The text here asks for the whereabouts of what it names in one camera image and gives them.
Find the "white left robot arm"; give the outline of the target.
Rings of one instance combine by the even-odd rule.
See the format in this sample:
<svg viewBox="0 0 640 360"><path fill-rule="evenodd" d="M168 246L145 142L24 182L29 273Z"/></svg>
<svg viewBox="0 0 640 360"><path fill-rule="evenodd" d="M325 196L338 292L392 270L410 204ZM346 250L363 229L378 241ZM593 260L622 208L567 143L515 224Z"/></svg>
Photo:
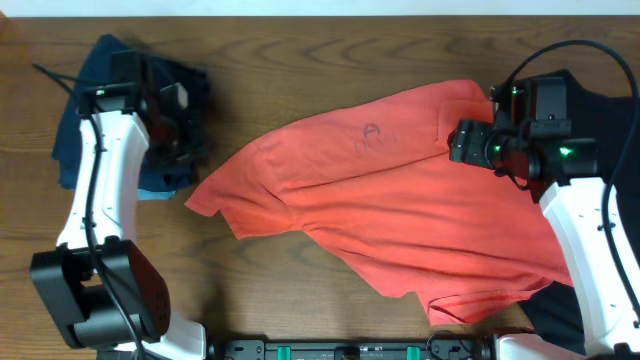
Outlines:
<svg viewBox="0 0 640 360"><path fill-rule="evenodd" d="M205 72L148 53L112 54L106 81L73 97L81 159L56 246L30 277L65 343L101 359L205 359L205 327L171 307L163 277L139 249L142 167L186 165L205 144Z"/></svg>

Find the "orange polo shirt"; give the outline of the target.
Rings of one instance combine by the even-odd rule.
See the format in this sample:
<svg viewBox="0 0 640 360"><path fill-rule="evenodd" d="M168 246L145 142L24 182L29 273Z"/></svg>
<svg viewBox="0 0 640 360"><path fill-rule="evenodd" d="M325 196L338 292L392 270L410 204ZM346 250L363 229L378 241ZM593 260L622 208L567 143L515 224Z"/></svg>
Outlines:
<svg viewBox="0 0 640 360"><path fill-rule="evenodd" d="M381 295L417 295L432 324L475 323L570 283L530 196L449 158L460 120L491 118L476 82L449 80L301 119L246 145L187 206L240 239L301 231Z"/></svg>

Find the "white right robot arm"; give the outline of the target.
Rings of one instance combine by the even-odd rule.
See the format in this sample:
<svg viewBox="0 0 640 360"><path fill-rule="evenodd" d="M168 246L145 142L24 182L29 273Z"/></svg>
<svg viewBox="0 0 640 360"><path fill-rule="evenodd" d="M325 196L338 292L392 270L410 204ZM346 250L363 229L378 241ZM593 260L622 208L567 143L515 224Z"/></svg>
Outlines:
<svg viewBox="0 0 640 360"><path fill-rule="evenodd" d="M584 329L584 358L639 356L639 262L620 214L615 183L639 142L639 87L610 47L630 88L629 125L617 140L582 135L576 126L613 124L610 99L596 101L569 72L522 79L513 71L490 90L493 120L461 119L447 140L453 162L507 177L552 227L568 267Z"/></svg>

